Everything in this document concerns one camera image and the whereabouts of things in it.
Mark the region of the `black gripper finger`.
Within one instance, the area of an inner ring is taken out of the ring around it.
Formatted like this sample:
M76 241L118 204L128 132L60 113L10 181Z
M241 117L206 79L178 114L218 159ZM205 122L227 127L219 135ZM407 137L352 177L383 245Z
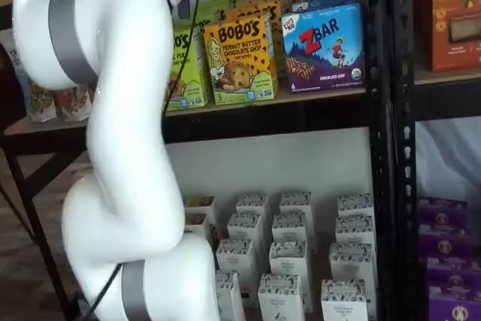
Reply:
M174 7L174 18L176 20L187 20L190 18L190 0L180 0Z

